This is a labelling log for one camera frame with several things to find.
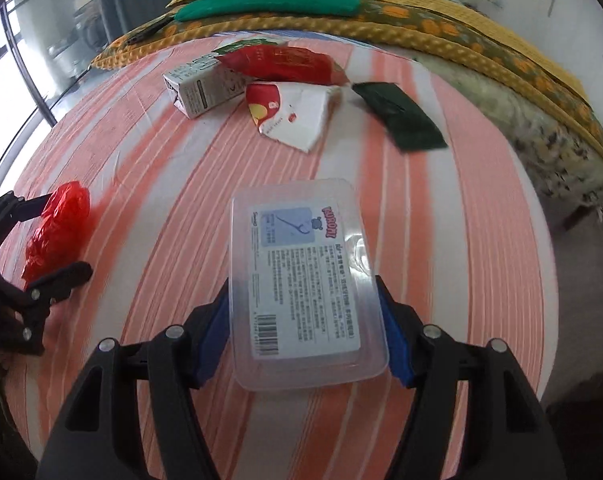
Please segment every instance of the container lid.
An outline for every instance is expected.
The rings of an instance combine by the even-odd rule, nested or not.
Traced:
[[[342,179],[232,199],[230,334],[247,390],[379,375],[388,348],[355,191]]]

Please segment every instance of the red plastic bag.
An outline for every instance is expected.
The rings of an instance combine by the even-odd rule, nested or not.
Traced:
[[[42,211],[42,223],[26,245],[22,278],[27,284],[77,261],[89,213],[90,194],[77,180],[57,188]]]
[[[334,59],[297,46],[251,45],[217,58],[224,66],[264,81],[345,85],[348,78]]]

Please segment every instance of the pink striped fabric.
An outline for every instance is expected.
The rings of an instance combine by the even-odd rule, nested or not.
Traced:
[[[411,60],[307,39],[291,44],[330,54],[352,81],[399,85],[438,124],[449,149],[401,154],[349,89],[309,154],[260,136],[240,98],[187,120],[173,107],[162,73],[236,39],[191,41],[121,70],[64,117],[18,182],[17,193],[35,196],[79,179],[94,210],[83,254],[93,279],[55,307],[46,354],[15,358],[6,381],[13,416],[34,453],[41,454],[101,338],[147,340],[214,297],[227,276],[233,193],[290,180],[349,180],[371,262],[394,297],[457,339],[505,338],[533,386],[545,384],[540,378],[552,367],[557,333],[556,283],[553,270],[546,272],[552,249],[530,183],[496,127]],[[13,282],[33,229],[16,229],[2,247],[0,266]],[[413,398],[389,373],[251,394],[234,379],[229,357],[225,352],[215,377],[193,395],[222,478],[383,477]],[[139,397],[147,463],[161,477],[144,384]],[[459,457],[466,390],[457,397],[448,476]]]

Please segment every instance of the silver screw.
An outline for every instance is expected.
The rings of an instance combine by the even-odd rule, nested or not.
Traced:
[[[111,337],[109,337],[107,339],[102,339],[99,342],[99,349],[102,352],[110,352],[113,348],[115,348],[115,340],[112,339]]]
[[[166,337],[170,339],[179,339],[184,333],[184,327],[181,325],[172,325],[166,329]]]
[[[424,335],[428,339],[438,339],[441,337],[441,328],[437,325],[425,325]]]
[[[506,350],[508,350],[508,345],[505,343],[503,339],[495,338],[490,340],[490,347],[495,351],[503,354]]]

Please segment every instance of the round table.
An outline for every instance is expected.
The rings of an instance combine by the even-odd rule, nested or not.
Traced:
[[[353,82],[395,82],[441,129],[449,149],[400,153],[350,89],[328,132],[306,154],[261,136],[241,98],[196,120],[172,103],[162,74],[234,36],[190,41],[120,70],[53,129],[16,185],[37,196],[69,180],[88,186],[94,229],[83,259],[95,274],[47,322],[47,351],[18,356],[6,392],[40,456],[73,380],[99,340],[149,340],[227,277],[235,190],[289,180],[345,178],[355,187],[374,270],[391,294],[454,338],[508,341],[540,395],[557,344],[557,284],[547,225],[502,134],[420,64],[379,49],[297,39],[330,54]],[[36,222],[0,253],[19,282]],[[464,405],[466,390],[459,389]],[[149,395],[140,385],[150,473],[162,475]],[[388,372],[316,390],[255,394],[234,380],[228,349],[194,403],[222,478],[379,480],[403,429],[412,391]],[[454,471],[464,409],[446,472]]]

